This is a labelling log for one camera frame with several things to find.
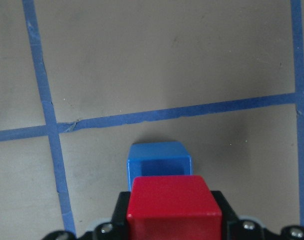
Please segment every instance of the red cube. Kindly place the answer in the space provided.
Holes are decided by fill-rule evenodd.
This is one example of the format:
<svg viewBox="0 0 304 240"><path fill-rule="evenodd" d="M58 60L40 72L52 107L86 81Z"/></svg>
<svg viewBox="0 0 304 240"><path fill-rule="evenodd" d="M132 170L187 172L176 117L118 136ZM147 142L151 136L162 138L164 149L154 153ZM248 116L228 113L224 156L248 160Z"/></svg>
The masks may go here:
<svg viewBox="0 0 304 240"><path fill-rule="evenodd" d="M127 210L130 240L221 240L222 212L200 176L141 176Z"/></svg>

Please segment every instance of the blue cube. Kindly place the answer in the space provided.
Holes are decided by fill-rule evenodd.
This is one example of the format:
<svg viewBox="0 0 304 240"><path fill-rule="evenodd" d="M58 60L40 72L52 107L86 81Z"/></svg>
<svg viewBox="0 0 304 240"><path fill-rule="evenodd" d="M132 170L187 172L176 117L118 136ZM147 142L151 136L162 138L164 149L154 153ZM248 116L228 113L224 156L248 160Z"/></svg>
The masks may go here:
<svg viewBox="0 0 304 240"><path fill-rule="evenodd" d="M178 141L138 143L127 160L128 189L139 176L192 175L192 158Z"/></svg>

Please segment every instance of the blue tape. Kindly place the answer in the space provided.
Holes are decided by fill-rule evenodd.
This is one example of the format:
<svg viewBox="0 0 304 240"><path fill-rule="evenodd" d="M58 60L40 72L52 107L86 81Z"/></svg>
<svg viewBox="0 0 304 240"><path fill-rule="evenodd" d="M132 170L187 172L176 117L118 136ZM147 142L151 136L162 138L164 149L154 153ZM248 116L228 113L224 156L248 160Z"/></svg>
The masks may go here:
<svg viewBox="0 0 304 240"><path fill-rule="evenodd" d="M300 0L291 0L294 48L295 90L304 94L304 42L302 6ZM297 142L299 165L300 221L304 226L304 101L299 99L297 109Z"/></svg>
<svg viewBox="0 0 304 240"><path fill-rule="evenodd" d="M22 0L22 3L30 48L32 52L35 76L40 99L42 102L47 135L52 154L56 189L59 195L63 224L65 230L75 233L75 225L68 195L61 143L56 124L54 107L51 100L50 88L43 62L42 46L37 25L34 2L33 0Z"/></svg>
<svg viewBox="0 0 304 240"><path fill-rule="evenodd" d="M0 131L0 142L46 136L46 126L32 126Z"/></svg>
<svg viewBox="0 0 304 240"><path fill-rule="evenodd" d="M58 130L60 133L68 133L80 129L107 128L124 124L137 124L144 121L153 122L176 119L180 117L193 117L206 114L261 108L273 105L295 104L298 99L304 99L304 95L299 93L287 93L155 111L145 111L140 113L136 112L115 116L104 116L84 119L72 123L58 123Z"/></svg>

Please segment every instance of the block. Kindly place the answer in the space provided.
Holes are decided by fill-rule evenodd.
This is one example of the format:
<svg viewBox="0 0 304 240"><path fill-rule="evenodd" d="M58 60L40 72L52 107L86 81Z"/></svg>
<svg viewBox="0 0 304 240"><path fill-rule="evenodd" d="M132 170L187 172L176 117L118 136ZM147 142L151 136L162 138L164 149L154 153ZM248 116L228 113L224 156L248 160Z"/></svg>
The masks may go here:
<svg viewBox="0 0 304 240"><path fill-rule="evenodd" d="M191 175L192 158L178 141L133 144L127 160L128 189L139 176Z"/></svg>
<svg viewBox="0 0 304 240"><path fill-rule="evenodd" d="M131 240L221 240L222 212L200 176L134 180L127 220Z"/></svg>

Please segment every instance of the bolt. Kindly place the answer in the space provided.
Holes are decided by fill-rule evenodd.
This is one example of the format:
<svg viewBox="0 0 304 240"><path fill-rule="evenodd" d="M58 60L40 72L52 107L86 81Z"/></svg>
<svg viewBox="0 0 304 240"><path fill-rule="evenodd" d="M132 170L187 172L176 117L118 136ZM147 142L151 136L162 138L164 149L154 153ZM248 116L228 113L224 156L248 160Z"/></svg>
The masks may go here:
<svg viewBox="0 0 304 240"><path fill-rule="evenodd" d="M106 223L101 227L101 233L107 234L113 230L113 225L110 223Z"/></svg>
<svg viewBox="0 0 304 240"><path fill-rule="evenodd" d="M304 237L304 232L302 230L300 230L298 227L292 227L290 229L290 234L292 237L301 239Z"/></svg>
<svg viewBox="0 0 304 240"><path fill-rule="evenodd" d="M65 233L57 236L55 240L68 240L68 233L65 232Z"/></svg>
<svg viewBox="0 0 304 240"><path fill-rule="evenodd" d="M253 230L255 228L255 223L253 223L252 221L245 221L243 222L243 228L247 230Z"/></svg>

